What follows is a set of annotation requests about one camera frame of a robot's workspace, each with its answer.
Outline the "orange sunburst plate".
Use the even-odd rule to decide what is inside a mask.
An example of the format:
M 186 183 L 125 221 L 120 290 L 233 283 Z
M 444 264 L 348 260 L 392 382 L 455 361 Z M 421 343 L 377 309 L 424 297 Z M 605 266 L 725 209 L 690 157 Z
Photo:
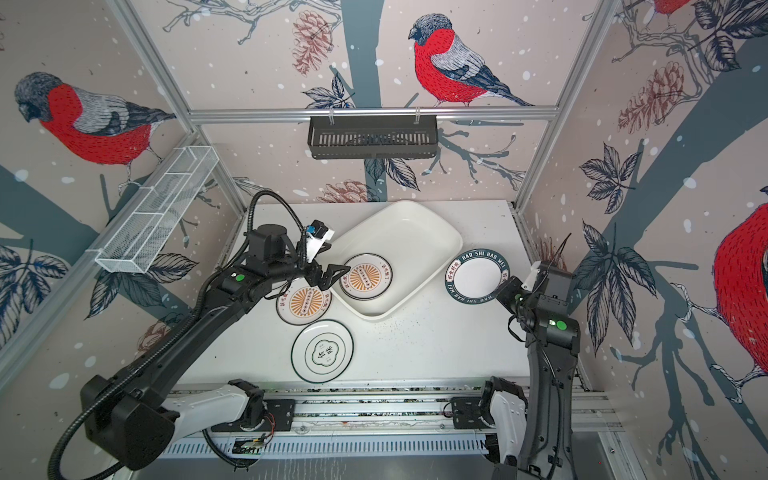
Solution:
M 382 256 L 362 253 L 348 259 L 348 272 L 341 278 L 342 292 L 351 299 L 369 301 L 383 295 L 391 286 L 393 269 Z
M 319 320 L 330 308 L 332 293 L 312 287 L 297 279 L 276 300 L 276 312 L 289 325 L 303 326 Z

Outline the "green rim plate front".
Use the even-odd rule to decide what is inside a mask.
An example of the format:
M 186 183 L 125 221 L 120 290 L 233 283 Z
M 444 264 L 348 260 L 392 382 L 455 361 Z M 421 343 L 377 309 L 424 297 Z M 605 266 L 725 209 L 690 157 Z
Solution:
M 462 252 L 447 266 L 444 285 L 453 300 L 479 305 L 493 300 L 494 292 L 509 276 L 509 263 L 503 255 L 477 248 Z

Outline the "white plastic bin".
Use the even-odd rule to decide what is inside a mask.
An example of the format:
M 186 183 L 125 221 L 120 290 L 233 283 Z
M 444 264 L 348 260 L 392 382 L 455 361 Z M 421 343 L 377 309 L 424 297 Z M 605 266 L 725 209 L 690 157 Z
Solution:
M 413 201 L 399 201 L 363 220 L 333 242 L 319 256 L 325 265 L 345 265 L 351 257 L 373 253 L 392 266 L 393 280 L 380 297 L 361 301 L 346 296 L 340 280 L 334 296 L 358 317 L 379 321 L 391 315 L 458 255 L 463 247 L 459 231 L 433 210 Z

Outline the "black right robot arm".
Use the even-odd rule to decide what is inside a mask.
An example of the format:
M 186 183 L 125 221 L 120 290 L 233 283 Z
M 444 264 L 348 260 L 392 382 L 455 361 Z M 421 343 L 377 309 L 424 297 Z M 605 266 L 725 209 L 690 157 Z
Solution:
M 481 418 L 496 432 L 493 479 L 575 479 L 572 385 L 580 351 L 578 322 L 566 315 L 572 275 L 551 262 L 529 277 L 506 280 L 494 298 L 520 325 L 529 362 L 529 393 L 493 376 L 485 382 Z

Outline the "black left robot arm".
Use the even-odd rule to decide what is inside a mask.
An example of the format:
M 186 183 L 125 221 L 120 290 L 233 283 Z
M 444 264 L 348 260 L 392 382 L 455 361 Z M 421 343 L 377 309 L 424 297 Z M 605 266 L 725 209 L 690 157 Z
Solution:
M 325 291 L 346 274 L 346 266 L 322 267 L 315 259 L 330 249 L 333 235 L 319 220 L 303 228 L 297 244 L 291 244 L 281 225 L 249 231 L 232 264 L 206 280 L 187 320 L 112 377 L 96 375 L 83 386 L 83 411 L 55 445 L 48 478 L 62 478 L 63 454 L 79 428 L 116 461 L 97 473 L 99 479 L 122 468 L 141 470 L 179 439 L 206 433 L 216 425 L 242 422 L 252 429 L 266 423 L 270 432 L 275 431 L 263 391 L 249 381 L 231 380 L 177 400 L 168 395 L 213 341 L 267 298 L 276 284 L 303 278 Z

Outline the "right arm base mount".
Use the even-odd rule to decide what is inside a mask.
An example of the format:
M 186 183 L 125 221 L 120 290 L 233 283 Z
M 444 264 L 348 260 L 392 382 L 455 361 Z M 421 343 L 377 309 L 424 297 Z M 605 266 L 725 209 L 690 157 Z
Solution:
M 444 404 L 441 413 L 456 430 L 495 428 L 489 401 L 478 396 L 453 397 Z

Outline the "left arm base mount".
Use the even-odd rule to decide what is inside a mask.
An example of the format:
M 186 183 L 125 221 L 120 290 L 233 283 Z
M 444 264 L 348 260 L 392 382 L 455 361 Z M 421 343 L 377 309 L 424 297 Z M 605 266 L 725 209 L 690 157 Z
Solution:
M 247 414 L 234 422 L 222 423 L 211 428 L 216 433 L 240 432 L 289 432 L 292 429 L 296 401 L 293 399 L 265 400 L 262 416 L 250 423 Z

